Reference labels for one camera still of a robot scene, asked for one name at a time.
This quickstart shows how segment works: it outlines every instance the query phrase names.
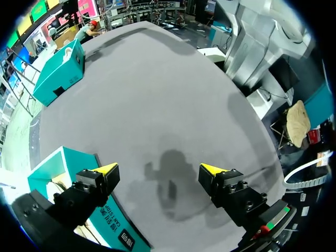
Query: red cap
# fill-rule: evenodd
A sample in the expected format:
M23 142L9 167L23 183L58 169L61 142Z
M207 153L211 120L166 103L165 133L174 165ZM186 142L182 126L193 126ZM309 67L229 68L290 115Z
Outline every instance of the red cap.
M90 21L90 24L92 24L92 25L94 25L96 27L97 26L97 21L92 20L92 21Z

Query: beige cushion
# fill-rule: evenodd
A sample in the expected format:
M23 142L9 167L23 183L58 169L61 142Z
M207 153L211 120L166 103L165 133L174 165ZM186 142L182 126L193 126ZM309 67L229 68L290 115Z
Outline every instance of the beige cushion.
M310 130L310 121L302 101L298 101L288 110L286 127L290 141L300 148Z

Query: green light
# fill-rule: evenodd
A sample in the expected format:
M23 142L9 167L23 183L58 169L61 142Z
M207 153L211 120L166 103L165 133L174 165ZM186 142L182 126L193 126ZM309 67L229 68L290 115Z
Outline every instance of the green light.
M269 228L269 230L271 230L272 228L274 228L274 224L272 222L267 223L266 227Z

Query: gray table surface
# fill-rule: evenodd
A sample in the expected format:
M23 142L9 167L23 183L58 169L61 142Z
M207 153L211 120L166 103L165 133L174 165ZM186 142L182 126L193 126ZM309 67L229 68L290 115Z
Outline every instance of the gray table surface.
M83 48L84 78L41 113L41 158L63 145L118 162L115 194L155 251L234 249L244 230L212 205L199 164L238 169L269 204L285 192L246 98L209 59L147 22Z

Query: teal box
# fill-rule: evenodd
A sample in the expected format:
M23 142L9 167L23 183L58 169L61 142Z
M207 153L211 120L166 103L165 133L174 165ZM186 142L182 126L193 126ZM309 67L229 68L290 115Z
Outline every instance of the teal box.
M65 173L68 180L65 181L65 184L72 184L76 180L76 174L81 170L92 170L98 167L94 155L62 146L31 171L28 176L28 184L31 191L37 190L47 198L46 185L54 177ZM126 230L134 240L132 252L147 252L151 249L140 232L128 222L112 196L109 197L104 207L97 207L94 210L89 220L104 239L105 242L102 242L102 245L129 251L118 238Z
M63 62L66 48L72 48L71 57ZM44 106L83 78L85 53L78 39L55 53L44 65L34 88L33 96Z

